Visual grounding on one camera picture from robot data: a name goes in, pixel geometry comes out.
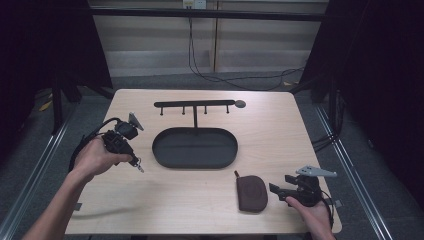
leather case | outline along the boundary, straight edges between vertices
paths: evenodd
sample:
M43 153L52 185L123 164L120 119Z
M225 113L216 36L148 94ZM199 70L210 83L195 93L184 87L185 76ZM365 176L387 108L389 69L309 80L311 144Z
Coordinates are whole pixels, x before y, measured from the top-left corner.
M257 176L237 176L237 196L240 211L259 213L268 204L268 194L264 181Z

oval tray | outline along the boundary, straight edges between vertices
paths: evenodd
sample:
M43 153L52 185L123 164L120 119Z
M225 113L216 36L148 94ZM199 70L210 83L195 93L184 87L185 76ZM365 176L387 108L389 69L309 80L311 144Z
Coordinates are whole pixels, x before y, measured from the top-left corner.
M168 128L152 144L156 161L168 168L219 169L237 155L237 139L221 128Z

wire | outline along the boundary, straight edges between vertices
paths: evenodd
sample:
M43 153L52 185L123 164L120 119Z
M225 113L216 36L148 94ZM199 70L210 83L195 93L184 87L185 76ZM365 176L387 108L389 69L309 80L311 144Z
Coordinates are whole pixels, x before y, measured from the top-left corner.
M215 77L215 76L206 76L206 75L202 74L199 71L199 68L197 67L197 62L196 62L196 58L195 58L195 51L194 51L194 41L193 41L193 22L192 22L191 18L189 18L189 25L190 25L189 51L188 51L189 52L189 54L188 54L189 55L189 58L188 58L189 67L190 67L190 70L196 76L199 76L206 81L216 82L216 83L225 82L225 83L232 85L234 87L241 88L241 89L248 90L248 91L271 91L271 90L274 90L274 89L281 86L281 84L283 83L283 77L284 76L293 74L293 73L298 72L298 71L303 71L304 68L305 68L305 67L301 67L301 68L297 68L297 69L287 69L287 70L283 71L281 74L273 75L273 76L237 77L237 78L227 78L227 79L223 79L223 78L219 78L219 77ZM244 79L274 79L274 78L280 78L278 83L275 84L274 86L266 88L266 89L252 89L252 88L243 87L243 86L240 86L240 85L237 85L237 84L231 82L231 81L235 81L235 80L244 80Z
M96 136L99 135L99 131L106 126L106 124L112 122L112 121L117 121L118 123L122 122L121 119L119 118L110 118L108 120L106 120L105 122L103 122L100 126L98 126L94 131L92 131L88 136L82 136L82 139L80 141L80 143L78 144L78 146L75 148L74 152L72 153L71 156L71 161L69 162L69 167L68 167L68 172L70 172L73 168L74 168L74 164L75 164L75 159L78 155L78 153L91 141L93 140Z
M336 119L335 129L330 135L324 136L315 141L312 141L312 145L314 145L315 153L321 151L322 149L326 148L328 145L332 144L334 141L336 141L339 138L341 134L346 103L343 101L339 92L337 92L336 101L337 101L337 106L336 106L337 119Z
M330 227L331 229L333 229L333 225L334 225L334 203L333 200L331 199L331 197L324 191L321 191L322 193L324 193L328 199L330 200L330 204L331 204L331 210L330 210L330 206L327 203L327 201L325 201L325 199L323 197L321 197L321 200L324 202L325 207L327 208L328 211L328 218L330 220Z

metal bar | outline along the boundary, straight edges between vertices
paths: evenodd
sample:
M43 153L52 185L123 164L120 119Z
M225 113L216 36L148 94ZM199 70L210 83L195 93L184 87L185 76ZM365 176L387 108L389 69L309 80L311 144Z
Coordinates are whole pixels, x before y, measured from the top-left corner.
M328 93L328 114L329 114L329 123L331 126L331 129L334 131L335 134L339 134L338 130L336 129L337 123L337 83L334 79L334 76L330 77L330 91Z
M327 132L328 135L330 135L333 131L331 129L331 126L328 122L328 116L327 113L325 112L325 110L323 109L322 106L318 106L316 108L316 111L318 113L318 116L321 120L322 125L325 128L325 131ZM369 195L365 185L362 182L361 177L359 176L358 172L356 171L356 168L354 166L354 164L352 163L345 147L343 146L340 138L337 138L336 140L333 141L333 147L334 150L336 151L340 163L342 164L352 186L353 189L355 190L356 195L359 198L359 201L362 204L362 207L364 208L364 211L372 225L372 227L374 228L375 233L377 234L378 239L380 240L393 240L390 231L382 217L382 215L380 214L380 212L378 211L377 207L375 206L371 196Z
M188 18L226 18L226 19L257 19L321 22L324 20L349 20L347 16L330 16L318 13L287 13L287 12L251 12L201 9L167 9L167 8L117 8L90 7L64 8L39 7L37 12L49 14L88 14L98 16L145 16L145 17L188 17Z
M53 77L52 81L52 94L53 94L53 113L54 113L54 125L52 135L55 135L63 123L63 111L62 111L62 91L59 85L58 75Z
M34 170L25 183L25 186L21 190L18 199L15 201L12 208L7 213L3 223L0 225L0 239L12 239L13 235L15 234L15 231L18 228L18 225L21 222L26 209L31 202L32 197L34 196L38 185L40 184L41 179L51 162L51 159L66 132L69 120L75 112L75 108L76 105L74 105L74 108L72 109L67 119L65 119L65 122L61 128L58 129L57 134L52 135L50 138L46 148L44 149L41 157L34 167Z
M191 107L191 106L229 106L234 105L234 100L201 100L201 101L174 101L174 102L155 102L153 105L157 108L164 107Z
M194 128L197 128L197 106L193 106Z

white wall panel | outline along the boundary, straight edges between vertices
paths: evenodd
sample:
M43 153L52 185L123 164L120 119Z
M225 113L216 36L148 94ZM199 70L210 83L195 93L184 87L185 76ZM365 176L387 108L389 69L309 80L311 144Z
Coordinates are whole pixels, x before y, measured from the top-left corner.
M91 0L90 4L182 8L182 0ZM325 0L207 1L207 9L234 11L323 13L326 5ZM191 71L187 18L94 16L94 19L112 76ZM195 57L202 72L301 67L319 28L316 22L220 19L216 24L215 21L193 19Z

